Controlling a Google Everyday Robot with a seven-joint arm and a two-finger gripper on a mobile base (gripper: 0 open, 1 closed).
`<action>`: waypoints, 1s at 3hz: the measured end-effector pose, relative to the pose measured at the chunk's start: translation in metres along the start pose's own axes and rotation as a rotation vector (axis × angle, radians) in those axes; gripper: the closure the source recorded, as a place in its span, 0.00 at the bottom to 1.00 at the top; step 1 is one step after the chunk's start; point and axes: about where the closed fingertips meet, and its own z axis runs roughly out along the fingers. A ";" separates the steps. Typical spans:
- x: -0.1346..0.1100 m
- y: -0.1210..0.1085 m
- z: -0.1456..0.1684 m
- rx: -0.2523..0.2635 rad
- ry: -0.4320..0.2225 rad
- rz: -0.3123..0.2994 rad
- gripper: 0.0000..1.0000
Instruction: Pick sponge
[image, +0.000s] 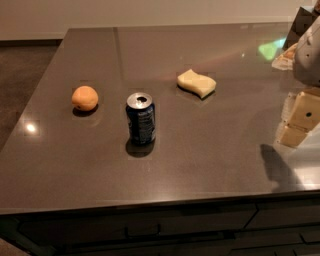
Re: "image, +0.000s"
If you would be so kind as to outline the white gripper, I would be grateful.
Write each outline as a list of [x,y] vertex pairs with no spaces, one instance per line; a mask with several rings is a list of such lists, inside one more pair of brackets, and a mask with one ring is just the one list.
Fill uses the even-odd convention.
[[[299,39],[293,71],[294,77],[303,84],[320,86],[320,17],[316,18]],[[287,121],[289,126],[279,128],[277,141],[282,145],[296,148],[308,135],[304,130],[313,130],[319,122],[320,96],[302,91],[293,104]]]

